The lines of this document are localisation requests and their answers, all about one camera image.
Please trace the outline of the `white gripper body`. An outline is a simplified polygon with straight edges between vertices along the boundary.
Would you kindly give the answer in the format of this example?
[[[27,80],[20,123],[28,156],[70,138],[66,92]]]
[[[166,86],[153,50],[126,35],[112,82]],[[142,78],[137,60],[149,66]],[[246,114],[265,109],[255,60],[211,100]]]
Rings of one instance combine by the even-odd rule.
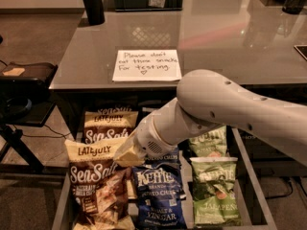
[[[135,130],[134,144],[151,157],[161,157],[172,152],[175,145],[166,143],[158,134],[151,113],[141,120]]]

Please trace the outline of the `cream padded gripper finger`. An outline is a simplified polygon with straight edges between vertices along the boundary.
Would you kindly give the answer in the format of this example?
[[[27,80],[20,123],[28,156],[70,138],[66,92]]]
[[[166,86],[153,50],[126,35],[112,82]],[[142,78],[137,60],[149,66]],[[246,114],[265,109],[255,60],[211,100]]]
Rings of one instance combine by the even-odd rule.
[[[132,138],[129,138],[115,151],[113,159],[121,167],[139,166],[144,163],[144,158],[139,153],[139,149]]]

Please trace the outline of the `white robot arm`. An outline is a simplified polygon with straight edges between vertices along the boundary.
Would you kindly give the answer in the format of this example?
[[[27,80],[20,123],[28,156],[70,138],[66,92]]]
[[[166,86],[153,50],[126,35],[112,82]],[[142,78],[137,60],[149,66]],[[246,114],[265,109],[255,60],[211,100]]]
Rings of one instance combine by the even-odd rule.
[[[177,96],[142,119],[114,159],[138,165],[220,126],[239,128],[307,165],[306,105],[260,96],[210,70],[183,76]]]

